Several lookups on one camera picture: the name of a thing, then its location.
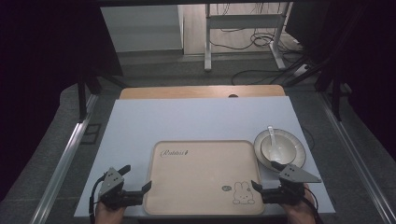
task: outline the wooden tray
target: wooden tray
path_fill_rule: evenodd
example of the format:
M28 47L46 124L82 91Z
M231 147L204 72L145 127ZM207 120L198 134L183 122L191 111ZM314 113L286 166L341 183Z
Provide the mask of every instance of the wooden tray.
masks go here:
M153 149L144 207L151 215L258 215L264 210L248 141L160 142Z

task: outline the bunny logo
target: bunny logo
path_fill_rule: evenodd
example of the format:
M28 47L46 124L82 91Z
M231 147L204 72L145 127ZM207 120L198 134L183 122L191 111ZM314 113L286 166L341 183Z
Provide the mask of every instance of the bunny logo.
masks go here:
M233 193L234 204L254 204L253 193L250 190L248 182L236 182L235 192Z

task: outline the wall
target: wall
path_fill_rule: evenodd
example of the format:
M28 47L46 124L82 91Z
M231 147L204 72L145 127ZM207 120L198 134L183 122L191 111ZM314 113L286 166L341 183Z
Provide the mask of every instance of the wall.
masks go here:
M182 49L178 6L102 7L116 52Z

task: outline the gray floor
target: gray floor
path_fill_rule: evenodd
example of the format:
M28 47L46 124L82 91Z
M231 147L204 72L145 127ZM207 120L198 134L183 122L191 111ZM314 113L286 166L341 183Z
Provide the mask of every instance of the gray floor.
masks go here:
M134 87L231 85L232 76L237 72L248 69L276 69L271 55L265 53L215 55L213 61L212 71L205 73L202 56L186 57L177 52L124 53L120 55L124 77L117 78ZM273 74L245 73L234 81L237 85L268 84L274 77L264 78ZM276 83L282 83L283 79L278 79ZM322 218L325 223L384 223L323 109L319 94L313 88L315 80L315 77L311 77L285 91L291 99L336 210L336 214L323 215ZM89 127L91 130L98 130L97 139L95 141L95 136L92 135L84 136L55 204L49 212L47 223L89 222L88 219L73 218L73 214L99 148L112 106L121 91L120 87L111 82L102 78L100 81L104 89L99 95ZM396 207L396 181L391 178L396 176L396 163L359 120L348 105L347 98L341 101L341 116L377 184L384 191L391 206ZM77 87L74 85L61 95L61 106L48 132L20 178L1 202L0 223L28 223L31 220L77 121ZM131 223L131 220L125 219L124 222Z

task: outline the robotic arm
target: robotic arm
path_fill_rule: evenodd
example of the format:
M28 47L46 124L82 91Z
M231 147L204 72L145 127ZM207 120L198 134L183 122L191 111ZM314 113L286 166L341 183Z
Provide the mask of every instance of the robotic arm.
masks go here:
M122 189L124 184L124 178L122 176L130 171L131 165L126 165L118 171L110 167L108 171L96 181L90 198L90 219L92 224L95 223L93 212L94 193L97 185L102 181L103 183L99 190L98 201L102 202L105 206L116 210L121 207L135 206L143 203L143 196L151 189L151 181L139 191L125 191Z
M271 164L280 171L280 186L277 189L263 189L262 185L251 181L252 187L262 196L262 202L290 205L306 203L312 209L316 223L322 223L318 209L305 198L304 188L304 183L320 183L321 179L293 164L282 165L276 161L271 161Z

